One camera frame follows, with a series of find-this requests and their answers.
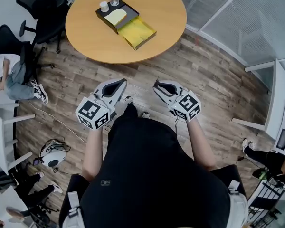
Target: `desk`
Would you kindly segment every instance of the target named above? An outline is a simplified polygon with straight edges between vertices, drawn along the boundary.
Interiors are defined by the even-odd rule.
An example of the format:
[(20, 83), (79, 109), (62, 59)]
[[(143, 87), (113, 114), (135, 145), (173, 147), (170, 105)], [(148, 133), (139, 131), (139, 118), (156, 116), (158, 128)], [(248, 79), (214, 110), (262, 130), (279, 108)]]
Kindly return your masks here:
[[(18, 107), (19, 104), (8, 104), (8, 106)], [(13, 124), (15, 122), (23, 121), (23, 120), (34, 118), (34, 117), (35, 117), (35, 114), (29, 114), (29, 115), (17, 116), (11, 119), (3, 120), (0, 116), (0, 167), (7, 175), (9, 174), (9, 170), (11, 168), (15, 167), (16, 165), (18, 165), (19, 163), (27, 159), (33, 153), (29, 152), (21, 156), (15, 161), (12, 161), (13, 159), (11, 160), (10, 158), (8, 158), (10, 153), (12, 154), (14, 153), (13, 144), (17, 143), (17, 140), (13, 140), (11, 142), (5, 143), (4, 125), (10, 124), (10, 123)]]
[(232, 121), (248, 127), (253, 127), (265, 131), (270, 137), (276, 140), (280, 130), (280, 126), (282, 124), (285, 107), (285, 70), (277, 59), (274, 62), (273, 67), (274, 79), (270, 99), (270, 107), (265, 125), (251, 123), (237, 118), (232, 118)]
[(184, 32), (187, 13), (181, 0), (123, 0), (157, 31), (154, 38), (135, 51), (97, 17), (95, 11), (102, 1), (109, 0), (75, 0), (66, 18), (68, 40), (93, 60), (115, 64), (143, 61), (169, 49)]

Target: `black shirt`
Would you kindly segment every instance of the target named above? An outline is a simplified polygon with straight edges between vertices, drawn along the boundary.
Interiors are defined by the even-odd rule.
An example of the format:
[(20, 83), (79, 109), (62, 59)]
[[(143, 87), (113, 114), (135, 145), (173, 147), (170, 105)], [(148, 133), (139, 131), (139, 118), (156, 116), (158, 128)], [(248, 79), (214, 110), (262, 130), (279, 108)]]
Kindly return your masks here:
[[(112, 127), (95, 179), (73, 175), (68, 192), (78, 192), (86, 228), (225, 228), (232, 178), (221, 170), (195, 163), (168, 126), (135, 118)], [(61, 227), (69, 209), (66, 195)]]

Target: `black tray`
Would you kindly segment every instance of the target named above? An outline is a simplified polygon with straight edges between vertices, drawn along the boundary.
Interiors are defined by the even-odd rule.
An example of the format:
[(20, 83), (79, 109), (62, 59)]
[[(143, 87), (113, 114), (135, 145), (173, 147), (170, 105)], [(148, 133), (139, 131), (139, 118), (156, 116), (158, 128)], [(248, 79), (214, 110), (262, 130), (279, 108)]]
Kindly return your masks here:
[[(109, 11), (102, 12), (101, 8), (96, 10), (96, 15), (98, 18), (100, 18), (104, 23), (106, 23), (112, 30), (115, 31), (116, 34), (118, 34), (117, 30), (124, 26), (126, 23), (128, 23), (130, 20), (136, 18), (139, 16), (139, 12), (137, 12), (135, 9), (133, 9), (130, 5), (126, 4), (124, 1), (119, 0), (119, 4), (115, 7), (111, 6), (111, 4), (108, 2)], [(127, 16), (116, 26), (111, 24), (109, 21), (105, 19), (105, 16), (109, 15), (111, 12), (113, 12), (116, 9), (123, 9), (127, 12)]]

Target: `wooden floor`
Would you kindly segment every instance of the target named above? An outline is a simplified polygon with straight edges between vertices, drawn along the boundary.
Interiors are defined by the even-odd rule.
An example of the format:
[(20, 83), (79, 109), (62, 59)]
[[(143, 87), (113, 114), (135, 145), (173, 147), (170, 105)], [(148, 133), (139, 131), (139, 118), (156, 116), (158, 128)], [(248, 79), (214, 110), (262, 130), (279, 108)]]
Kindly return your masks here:
[[(54, 63), (55, 69), (45, 68), (39, 74), (49, 96), (45, 105), (35, 99), (31, 103), (43, 111), (54, 115), (64, 122), (81, 138), (86, 140), (88, 129), (80, 124), (75, 110), (84, 96), (100, 83), (112, 78), (126, 78), (127, 95), (134, 98), (139, 112), (148, 111), (153, 119), (163, 122), (174, 129), (175, 117), (155, 95), (152, 85), (155, 80), (175, 80), (192, 90), (202, 102), (202, 112), (198, 119), (215, 153), (217, 166), (235, 164), (237, 157), (243, 155), (242, 140), (253, 140), (257, 149), (270, 150), (273, 142), (264, 134), (233, 123), (233, 117), (264, 124), (268, 112), (270, 96), (265, 86), (244, 67), (218, 47), (185, 31), (180, 40), (162, 55), (128, 65), (108, 65), (95, 62), (77, 52), (67, 39), (61, 43), (61, 53), (56, 54), (55, 43), (48, 45), (40, 62)], [(35, 113), (35, 119), (17, 124), (18, 150), (20, 154), (33, 151), (37, 157), (41, 147), (52, 138), (65, 141), (72, 147), (59, 169), (67, 173), (80, 172), (85, 144), (53, 117), (35, 110), (28, 101), (21, 101), (18, 115)], [(124, 103), (116, 107), (118, 114), (123, 112)], [(186, 124), (179, 120), (178, 140), (189, 156), (192, 156)], [(104, 131), (104, 153), (107, 145), (107, 132)], [(250, 196), (258, 181), (251, 177), (255, 166), (242, 160), (238, 168), (247, 195)], [(60, 208), (67, 189), (70, 175), (53, 173), (51, 169), (38, 165), (29, 166), (29, 174), (43, 171), (45, 177), (35, 185), (36, 190), (45, 188), (51, 180), (56, 181), (64, 190), (63, 194), (50, 195), (52, 207)], [(51, 219), (57, 222), (58, 213), (52, 213)]]

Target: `person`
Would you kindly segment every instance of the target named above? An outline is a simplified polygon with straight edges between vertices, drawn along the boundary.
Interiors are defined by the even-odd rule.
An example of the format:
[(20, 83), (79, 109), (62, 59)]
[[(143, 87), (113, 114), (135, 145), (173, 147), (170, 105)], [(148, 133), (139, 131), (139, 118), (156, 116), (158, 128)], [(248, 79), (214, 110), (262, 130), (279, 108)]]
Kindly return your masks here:
[[(130, 96), (126, 103), (108, 134), (105, 158), (102, 128), (90, 131), (81, 175), (72, 175), (67, 188), (67, 193), (78, 194), (85, 228), (225, 228), (231, 212), (230, 182), (221, 179), (229, 175), (224, 168), (216, 170), (198, 120), (187, 122), (193, 160), (170, 127), (150, 119), (147, 112), (138, 117)], [(60, 227), (70, 209), (66, 194)]]
[(285, 184), (285, 155), (275, 152), (256, 151), (253, 150), (253, 146), (253, 142), (244, 139), (242, 142), (243, 153), (268, 168), (268, 171), (264, 169), (256, 170), (254, 176), (262, 180), (269, 180), (274, 177)]
[(20, 63), (20, 56), (0, 54), (0, 90), (4, 90), (11, 100), (25, 100), (36, 97), (48, 103), (48, 95), (42, 84), (35, 79), (23, 85), (26, 71), (25, 63)]
[[(22, 184), (15, 188), (16, 193), (28, 207), (28, 210), (17, 211), (11, 207), (7, 207), (6, 212), (11, 218), (15, 218), (18, 222), (22, 222), (26, 216), (30, 215), (31, 210), (40, 204), (50, 193), (62, 193), (61, 187), (54, 181), (51, 181), (50, 185), (43, 190), (29, 194), (35, 183), (40, 181), (43, 177), (43, 172), (36, 172), (35, 175), (28, 177)], [(4, 227), (4, 220), (0, 219), (0, 227)]]

